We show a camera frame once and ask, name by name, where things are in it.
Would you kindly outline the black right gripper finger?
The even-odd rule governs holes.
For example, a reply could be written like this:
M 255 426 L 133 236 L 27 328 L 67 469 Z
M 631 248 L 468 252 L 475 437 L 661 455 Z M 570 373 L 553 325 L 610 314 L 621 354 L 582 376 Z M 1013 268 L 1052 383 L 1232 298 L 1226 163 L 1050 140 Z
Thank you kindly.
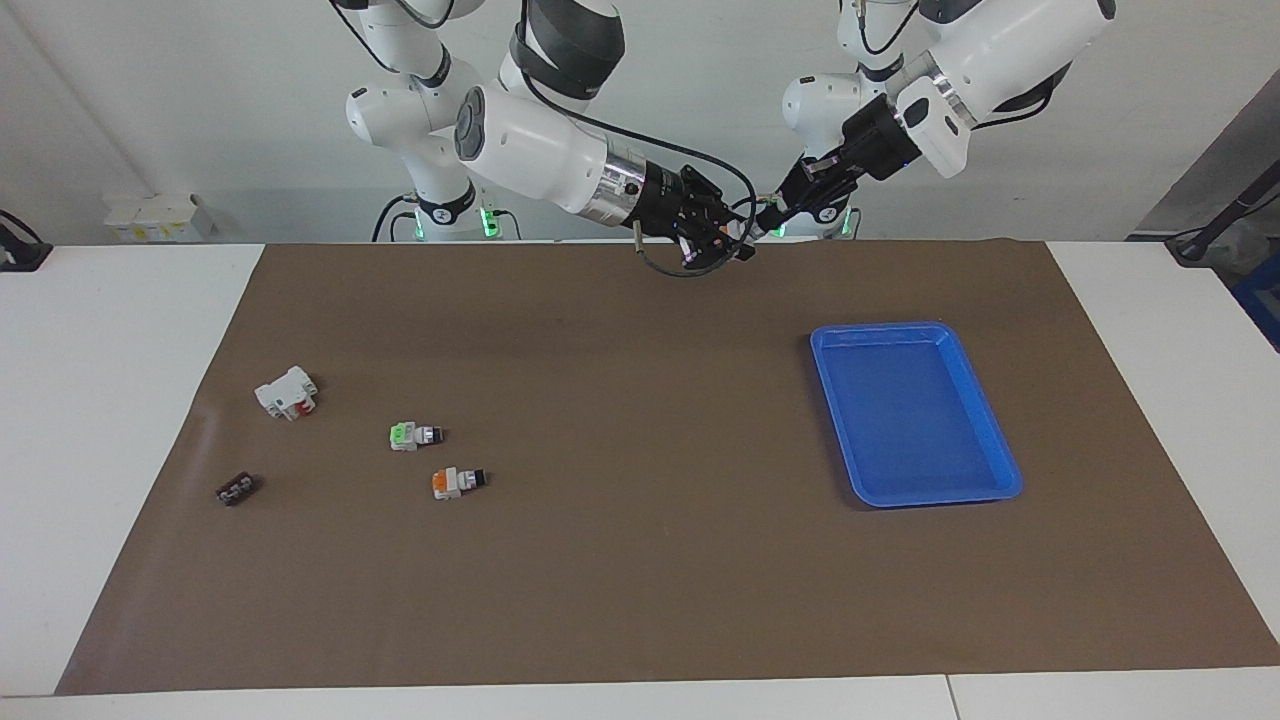
M 753 259 L 756 250 L 751 242 L 740 242 L 724 236 L 707 236 L 690 240 L 690 265 L 714 266 L 730 259 L 748 261 Z
M 685 167 L 685 224 L 730 225 L 746 217 L 731 208 L 723 191 L 695 167 Z

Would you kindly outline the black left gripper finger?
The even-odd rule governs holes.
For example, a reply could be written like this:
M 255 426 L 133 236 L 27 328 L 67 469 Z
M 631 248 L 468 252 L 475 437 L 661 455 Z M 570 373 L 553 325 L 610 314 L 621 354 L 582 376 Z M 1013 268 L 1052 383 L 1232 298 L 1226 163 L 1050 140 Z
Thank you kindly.
M 861 169 L 835 168 L 808 172 L 813 160 L 796 160 L 772 193 L 765 206 L 765 231 L 776 232 L 792 223 L 812 225 L 815 236 L 842 236 L 851 225 L 849 217 L 861 211 L 850 205 Z
M 820 158 L 801 155 L 756 211 L 756 225 L 785 225 L 800 215 L 817 225 L 837 225 L 852 195 L 852 177 L 840 163 L 837 150 Z

